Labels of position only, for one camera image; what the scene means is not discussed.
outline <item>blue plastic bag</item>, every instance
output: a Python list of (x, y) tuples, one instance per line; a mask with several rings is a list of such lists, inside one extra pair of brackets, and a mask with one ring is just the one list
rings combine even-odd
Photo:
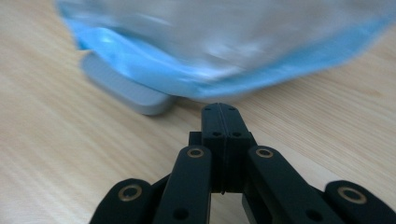
[(396, 0), (57, 0), (80, 49), (157, 91), (247, 93), (346, 62)]

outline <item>gray object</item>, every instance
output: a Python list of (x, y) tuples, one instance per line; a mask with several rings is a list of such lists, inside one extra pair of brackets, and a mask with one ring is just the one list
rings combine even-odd
[(177, 98), (133, 82), (114, 71), (94, 53), (90, 53), (82, 59), (81, 68), (95, 84), (140, 114), (161, 114)]

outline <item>light wooden surface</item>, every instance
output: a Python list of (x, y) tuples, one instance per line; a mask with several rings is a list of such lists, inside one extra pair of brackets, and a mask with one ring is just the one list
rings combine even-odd
[[(313, 186), (347, 179), (396, 209), (395, 39), (393, 27), (348, 65), (233, 105)], [(0, 223), (88, 223), (117, 182), (170, 173), (200, 130), (203, 104), (136, 114), (84, 77), (83, 54), (51, 1), (2, 1)], [(213, 195), (211, 223), (247, 223), (240, 196)]]

